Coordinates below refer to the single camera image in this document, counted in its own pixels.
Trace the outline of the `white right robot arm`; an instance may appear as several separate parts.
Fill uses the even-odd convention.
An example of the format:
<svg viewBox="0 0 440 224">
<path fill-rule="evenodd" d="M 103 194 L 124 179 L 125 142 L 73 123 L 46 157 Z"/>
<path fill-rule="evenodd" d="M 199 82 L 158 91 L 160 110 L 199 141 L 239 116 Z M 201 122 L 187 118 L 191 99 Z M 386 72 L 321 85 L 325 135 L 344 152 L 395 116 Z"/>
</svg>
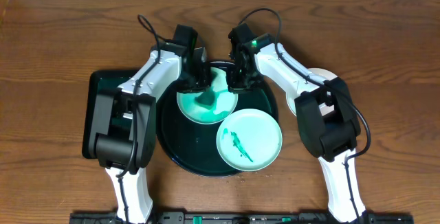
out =
<svg viewBox="0 0 440 224">
<path fill-rule="evenodd" d="M 366 208 L 353 167 L 360 112 L 347 84 L 339 77 L 315 74 L 290 56 L 276 37 L 257 36 L 246 23 L 234 27 L 228 38 L 235 64 L 226 77 L 229 91 L 244 93 L 264 77 L 274 81 L 286 93 L 302 143 L 320 162 L 334 221 L 363 223 Z"/>
</svg>

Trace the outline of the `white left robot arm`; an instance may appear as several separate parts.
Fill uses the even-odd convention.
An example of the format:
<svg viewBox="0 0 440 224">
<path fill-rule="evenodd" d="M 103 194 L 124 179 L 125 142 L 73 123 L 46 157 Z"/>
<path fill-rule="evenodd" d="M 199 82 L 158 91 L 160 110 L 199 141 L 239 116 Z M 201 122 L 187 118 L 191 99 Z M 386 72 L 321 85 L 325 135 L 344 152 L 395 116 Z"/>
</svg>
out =
<svg viewBox="0 0 440 224">
<path fill-rule="evenodd" d="M 146 166 L 155 149 L 157 102 L 171 85 L 183 93 L 210 87 L 210 66 L 197 37 L 192 27 L 177 25 L 173 38 L 154 45 L 138 71 L 98 70 L 90 76 L 82 155 L 97 160 L 112 180 L 118 210 L 111 223 L 149 220 Z"/>
</svg>

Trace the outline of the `mint green plate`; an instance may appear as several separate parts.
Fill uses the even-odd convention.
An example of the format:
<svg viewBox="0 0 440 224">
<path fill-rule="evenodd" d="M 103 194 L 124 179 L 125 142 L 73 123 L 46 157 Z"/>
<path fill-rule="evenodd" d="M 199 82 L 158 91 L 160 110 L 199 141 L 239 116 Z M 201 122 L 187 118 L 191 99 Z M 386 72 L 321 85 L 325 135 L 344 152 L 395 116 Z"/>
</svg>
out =
<svg viewBox="0 0 440 224">
<path fill-rule="evenodd" d="M 225 163 L 240 171 L 257 171 L 279 155 L 283 136 L 278 122 L 258 109 L 230 114 L 219 126 L 217 150 Z"/>
<path fill-rule="evenodd" d="M 215 124 L 233 112 L 238 95 L 228 91 L 226 72 L 212 68 L 210 88 L 200 93 L 177 93 L 180 111 L 189 120 L 198 124 Z"/>
</svg>

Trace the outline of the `green scrubbing sponge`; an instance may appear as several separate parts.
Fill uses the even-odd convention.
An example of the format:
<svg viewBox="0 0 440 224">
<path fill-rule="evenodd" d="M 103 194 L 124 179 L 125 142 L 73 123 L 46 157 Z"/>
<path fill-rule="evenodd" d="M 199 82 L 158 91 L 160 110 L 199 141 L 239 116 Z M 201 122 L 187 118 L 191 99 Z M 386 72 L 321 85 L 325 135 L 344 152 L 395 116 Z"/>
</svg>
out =
<svg viewBox="0 0 440 224">
<path fill-rule="evenodd" d="M 209 89 L 195 98 L 195 103 L 202 108 L 211 109 L 215 105 L 215 92 Z"/>
</svg>

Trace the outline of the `mint green plate front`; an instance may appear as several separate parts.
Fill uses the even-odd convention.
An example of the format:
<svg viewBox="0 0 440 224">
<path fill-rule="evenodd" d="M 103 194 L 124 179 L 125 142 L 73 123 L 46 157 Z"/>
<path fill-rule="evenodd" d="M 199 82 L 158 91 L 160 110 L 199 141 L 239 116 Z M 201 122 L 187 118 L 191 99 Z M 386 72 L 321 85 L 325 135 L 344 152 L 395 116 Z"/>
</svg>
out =
<svg viewBox="0 0 440 224">
<path fill-rule="evenodd" d="M 278 122 L 258 109 L 230 114 L 219 126 L 217 150 L 225 163 L 240 171 L 257 171 L 279 155 L 283 136 Z"/>
</svg>

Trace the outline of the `white plate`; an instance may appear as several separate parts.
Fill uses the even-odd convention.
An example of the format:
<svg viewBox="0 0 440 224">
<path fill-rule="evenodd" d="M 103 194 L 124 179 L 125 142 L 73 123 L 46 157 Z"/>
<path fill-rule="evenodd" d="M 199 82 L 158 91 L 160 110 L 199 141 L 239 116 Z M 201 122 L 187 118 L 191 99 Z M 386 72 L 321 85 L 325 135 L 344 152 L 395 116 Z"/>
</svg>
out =
<svg viewBox="0 0 440 224">
<path fill-rule="evenodd" d="M 337 76 L 331 72 L 328 71 L 326 69 L 321 69 L 321 68 L 309 68 L 309 71 L 318 76 L 319 80 L 322 79 L 326 79 L 326 80 L 333 80 L 334 78 L 337 78 Z M 307 84 L 299 84 L 299 86 L 297 87 L 297 90 L 294 90 L 293 93 L 286 93 L 286 101 L 287 101 L 287 105 L 290 109 L 290 111 L 296 115 L 296 107 L 295 107 L 295 102 L 294 100 L 299 97 L 301 95 L 302 92 L 306 91 L 306 92 L 312 92 L 314 90 L 316 90 L 318 88 L 318 85 L 315 85 L 313 83 L 307 83 Z M 327 106 L 326 104 L 322 103 L 319 104 L 319 108 L 320 108 L 320 112 L 322 114 L 322 116 L 329 114 L 330 112 L 334 111 L 334 106 Z"/>
</svg>

